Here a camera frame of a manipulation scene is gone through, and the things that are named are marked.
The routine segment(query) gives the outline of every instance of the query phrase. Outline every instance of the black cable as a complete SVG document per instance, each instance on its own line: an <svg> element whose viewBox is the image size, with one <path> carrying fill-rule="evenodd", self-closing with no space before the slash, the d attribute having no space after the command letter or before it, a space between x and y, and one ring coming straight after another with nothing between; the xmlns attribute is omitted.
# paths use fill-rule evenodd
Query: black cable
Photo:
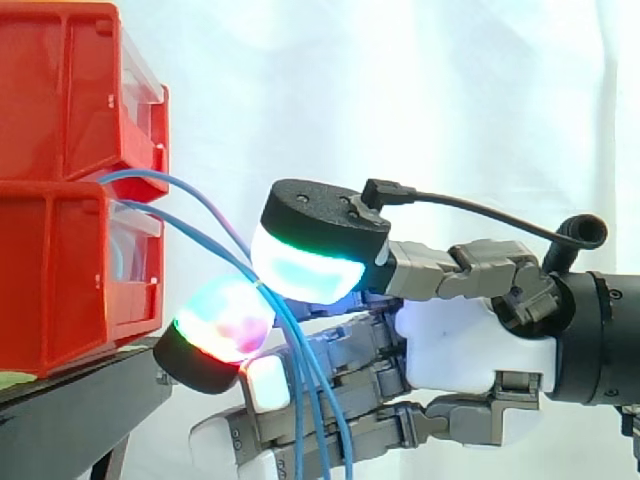
<svg viewBox="0 0 640 480"><path fill-rule="evenodd" d="M477 203L469 202L467 200L463 200L461 198L450 197L447 195L440 195L437 193L425 193L425 192L414 192L409 197L415 202L425 202L425 203L434 203L437 205L446 205L449 207L459 208L461 210L466 210L468 212L476 213L478 215L482 215L484 217L491 218L493 220L497 220L502 223L506 223L512 227L518 228L525 232L531 233L532 235L536 235L538 237L544 238L551 242L555 242L560 245L565 245L567 247L579 248L581 250L595 250L596 248L602 246L604 244L607 235L606 235L606 225L604 222L597 217L593 217L595 221L599 222L598 225L595 225L600 228L599 234L596 233L595 237L598 238L594 241L587 240L577 240L566 235L562 235L559 233L552 232L550 230L546 230L542 227L534 225L533 223L529 223L521 218L514 217L507 213L501 212L499 210L495 210L490 207L486 207L484 205L480 205Z"/></svg>

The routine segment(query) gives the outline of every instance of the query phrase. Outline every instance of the red storage bin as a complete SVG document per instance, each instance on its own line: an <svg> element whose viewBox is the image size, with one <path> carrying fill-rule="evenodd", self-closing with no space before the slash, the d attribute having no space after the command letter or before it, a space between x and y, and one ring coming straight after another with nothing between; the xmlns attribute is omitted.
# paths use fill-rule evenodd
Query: red storage bin
<svg viewBox="0 0 640 480"><path fill-rule="evenodd" d="M168 92L114 5L0 3L0 179L73 181L125 168L168 171ZM151 179L118 198L167 193Z"/></svg>
<svg viewBox="0 0 640 480"><path fill-rule="evenodd" d="M163 224L89 182L0 182L0 371L45 377L162 326Z"/></svg>

